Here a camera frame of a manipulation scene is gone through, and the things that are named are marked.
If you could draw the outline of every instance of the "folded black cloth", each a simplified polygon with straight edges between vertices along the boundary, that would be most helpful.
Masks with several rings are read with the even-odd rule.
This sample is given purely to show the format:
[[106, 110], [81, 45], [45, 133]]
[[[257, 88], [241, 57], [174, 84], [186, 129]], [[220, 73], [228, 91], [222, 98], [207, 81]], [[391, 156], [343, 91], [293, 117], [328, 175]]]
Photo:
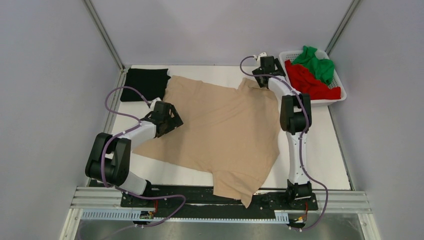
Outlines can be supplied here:
[[[130, 68], [126, 73], [125, 85], [138, 90], [148, 101], [155, 98], [164, 99], [167, 88], [168, 69]], [[120, 96], [121, 102], [139, 102], [143, 99], [133, 90], [124, 88]]]

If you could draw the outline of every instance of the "red cloth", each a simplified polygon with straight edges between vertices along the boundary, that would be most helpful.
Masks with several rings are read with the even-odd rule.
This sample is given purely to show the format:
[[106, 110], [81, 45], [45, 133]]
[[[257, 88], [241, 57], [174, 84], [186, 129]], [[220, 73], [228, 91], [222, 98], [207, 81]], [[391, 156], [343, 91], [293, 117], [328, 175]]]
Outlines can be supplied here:
[[311, 100], [340, 99], [342, 90], [339, 86], [329, 88], [320, 80], [315, 79], [314, 75], [300, 64], [292, 65], [290, 60], [284, 62], [291, 86], [303, 94], [309, 94]]

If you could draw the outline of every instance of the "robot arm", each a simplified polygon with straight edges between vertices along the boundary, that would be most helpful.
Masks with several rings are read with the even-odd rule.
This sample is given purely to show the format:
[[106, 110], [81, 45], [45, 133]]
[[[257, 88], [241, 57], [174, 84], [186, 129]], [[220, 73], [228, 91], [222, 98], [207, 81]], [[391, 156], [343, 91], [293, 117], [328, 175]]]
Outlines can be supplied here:
[[[302, 159], [303, 166], [306, 169], [307, 132], [312, 124], [310, 96], [300, 93], [294, 88], [290, 89], [276, 78], [263, 76], [273, 75], [285, 77], [280, 62], [278, 59], [274, 59], [273, 56], [261, 57], [260, 67], [255, 69], [252, 73], [255, 75], [262, 75], [255, 77], [258, 84], [271, 90], [278, 100], [281, 125], [278, 134], [278, 149], [280, 153], [287, 151], [287, 149], [283, 148], [284, 138], [287, 138], [290, 156], [290, 171], [288, 174], [286, 191], [288, 198], [287, 202], [295, 203], [298, 200], [315, 197], [312, 193], [310, 179], [306, 176], [301, 166]], [[309, 120], [308, 130], [302, 135], [302, 140], [300, 140], [300, 136], [305, 129], [306, 119], [304, 113], [300, 110], [300, 104], [294, 92], [299, 95]]]
[[[128, 192], [143, 195], [149, 188], [150, 182], [138, 177], [130, 171], [130, 156], [134, 148], [143, 142], [159, 138], [164, 134], [178, 128], [183, 124], [175, 107], [164, 101], [156, 101], [153, 111], [149, 112], [137, 129], [115, 138], [108, 146], [106, 153], [112, 154], [112, 158], [105, 158], [104, 172], [106, 181]], [[101, 159], [102, 151], [106, 142], [112, 138], [111, 134], [99, 133], [95, 140], [91, 153], [85, 166], [85, 175], [89, 178], [102, 180]]]

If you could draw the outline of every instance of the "white plastic basket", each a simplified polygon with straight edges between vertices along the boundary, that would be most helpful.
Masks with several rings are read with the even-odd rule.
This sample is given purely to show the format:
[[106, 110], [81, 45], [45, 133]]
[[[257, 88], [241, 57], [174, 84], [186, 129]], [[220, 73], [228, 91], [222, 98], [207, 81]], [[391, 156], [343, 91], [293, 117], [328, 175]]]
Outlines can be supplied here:
[[[291, 62], [293, 62], [301, 53], [303, 53], [303, 50], [283, 51], [279, 54], [279, 61], [281, 62], [281, 65], [282, 65], [282, 68], [284, 69], [284, 72], [287, 73], [286, 66], [285, 66], [284, 62], [286, 60], [290, 60]], [[321, 50], [317, 50], [315, 52], [315, 56], [318, 59], [330, 59], [329, 56], [327, 55], [327, 53], [325, 51], [321, 51]], [[290, 83], [290, 79], [289, 79], [288, 75], [285, 76], [285, 79], [287, 80], [288, 83]], [[346, 99], [345, 88], [343, 87], [342, 82], [340, 82], [340, 78], [339, 78], [339, 75], [337, 75], [336, 70], [334, 70], [332, 82], [328, 87], [330, 89], [335, 88], [335, 87], [340, 87], [341, 88], [341, 98], [337, 99], [337, 100], [328, 100], [328, 99], [311, 100], [310, 104], [313, 107], [328, 106], [332, 103], [335, 103], [335, 102], [338, 102], [338, 101], [343, 101], [343, 100]]]

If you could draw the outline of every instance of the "white table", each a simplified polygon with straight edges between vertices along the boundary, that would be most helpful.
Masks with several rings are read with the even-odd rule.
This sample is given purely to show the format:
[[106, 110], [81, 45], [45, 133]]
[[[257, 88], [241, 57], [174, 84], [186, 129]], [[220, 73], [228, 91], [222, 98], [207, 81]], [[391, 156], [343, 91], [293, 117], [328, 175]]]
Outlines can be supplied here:
[[[237, 88], [247, 77], [238, 66], [194, 66], [194, 65], [133, 65], [139, 69], [169, 69], [170, 76], [177, 75], [223, 87]], [[254, 67], [245, 67], [251, 72]], [[149, 109], [143, 101], [121, 102], [119, 112], [144, 117]], [[118, 115], [112, 134], [121, 132], [135, 124], [135, 120]], [[263, 188], [286, 188], [289, 176], [289, 147], [276, 160], [263, 184]], [[152, 184], [213, 186], [212, 174], [166, 163], [131, 153], [130, 170]], [[331, 190], [350, 190], [348, 175], [340, 152], [333, 122], [328, 107], [312, 107], [312, 126], [307, 137], [307, 170], [315, 179]], [[322, 189], [312, 183], [312, 188]]]

